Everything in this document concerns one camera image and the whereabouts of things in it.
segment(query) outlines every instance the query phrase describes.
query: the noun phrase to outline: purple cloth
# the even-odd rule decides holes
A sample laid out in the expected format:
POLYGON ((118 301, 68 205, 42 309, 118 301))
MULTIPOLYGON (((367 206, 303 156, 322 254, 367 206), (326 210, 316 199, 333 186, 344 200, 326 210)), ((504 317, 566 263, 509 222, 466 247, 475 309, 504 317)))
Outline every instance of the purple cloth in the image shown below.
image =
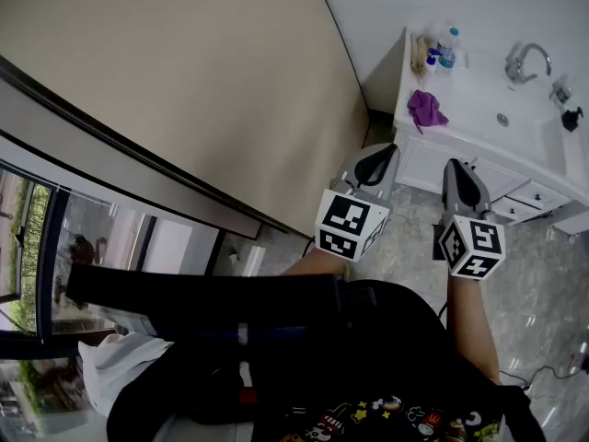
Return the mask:
POLYGON ((415 90, 407 104, 413 122, 420 133, 423 131, 420 126, 435 126, 436 124, 448 124, 448 119, 440 111, 440 102, 428 92, 415 90))

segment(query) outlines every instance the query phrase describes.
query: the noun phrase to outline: faucet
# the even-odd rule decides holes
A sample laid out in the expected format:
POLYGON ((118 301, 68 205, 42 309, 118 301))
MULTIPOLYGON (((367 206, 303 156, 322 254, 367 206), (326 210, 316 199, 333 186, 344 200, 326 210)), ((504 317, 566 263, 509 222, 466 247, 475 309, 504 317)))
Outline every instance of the faucet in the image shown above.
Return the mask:
POLYGON ((519 49, 520 42, 517 42, 507 56, 507 65, 505 66, 505 73, 511 78, 516 84, 526 84, 533 78, 537 77, 537 74, 531 76, 524 76, 524 59, 530 49, 536 49, 546 59, 546 75, 549 76, 552 73, 552 62, 550 61, 548 53, 542 46, 535 42, 530 42, 524 46, 524 49, 520 52, 519 56, 514 57, 515 52, 519 49))

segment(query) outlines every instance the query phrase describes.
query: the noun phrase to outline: drain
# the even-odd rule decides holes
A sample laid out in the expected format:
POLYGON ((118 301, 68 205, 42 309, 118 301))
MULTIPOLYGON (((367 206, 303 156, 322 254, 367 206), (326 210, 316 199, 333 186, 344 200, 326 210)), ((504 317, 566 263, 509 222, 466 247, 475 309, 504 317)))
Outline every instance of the drain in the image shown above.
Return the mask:
POLYGON ((501 126, 509 126, 509 120, 507 119, 507 116, 505 116, 503 113, 497 114, 497 121, 501 126))

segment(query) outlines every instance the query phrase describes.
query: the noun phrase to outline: white vanity cabinet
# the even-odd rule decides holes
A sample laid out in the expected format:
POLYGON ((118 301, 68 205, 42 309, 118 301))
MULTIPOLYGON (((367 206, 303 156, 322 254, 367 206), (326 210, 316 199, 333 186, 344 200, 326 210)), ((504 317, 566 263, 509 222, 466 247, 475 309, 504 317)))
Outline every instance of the white vanity cabinet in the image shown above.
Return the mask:
POLYGON ((418 134, 398 130, 395 143, 401 152, 398 183, 441 194, 445 165, 449 159, 456 158, 475 170, 489 190, 492 210, 511 219, 512 224, 542 215, 570 200, 520 173, 453 147, 426 141, 418 134))

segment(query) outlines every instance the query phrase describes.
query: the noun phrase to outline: gray tile floor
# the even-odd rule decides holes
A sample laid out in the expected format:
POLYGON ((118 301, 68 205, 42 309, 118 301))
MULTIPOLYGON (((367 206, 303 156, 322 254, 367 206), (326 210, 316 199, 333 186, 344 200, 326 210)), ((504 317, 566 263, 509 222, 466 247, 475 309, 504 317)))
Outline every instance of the gray tile floor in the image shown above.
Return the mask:
MULTIPOLYGON (((352 267, 351 277, 405 285, 437 312, 446 298, 445 264, 432 260, 432 224, 443 210, 440 196, 399 185, 391 203, 394 214, 383 236, 352 267)), ((580 236, 571 244, 547 219, 506 227, 505 233, 507 259, 482 285, 501 367, 527 379, 544 365, 559 376, 570 375, 583 361, 583 343, 589 352, 589 238, 580 236)), ((246 250, 251 244, 228 235, 224 248, 246 250)), ((306 240, 263 227, 255 244, 266 249, 260 275, 276 275, 300 258, 306 240)), ((228 262, 220 264, 215 273, 231 273, 228 262)), ((505 375, 502 381, 518 384, 505 375)), ((589 437, 589 377, 584 373, 559 380, 544 370, 529 397, 548 441, 589 440, 583 438, 589 437)))

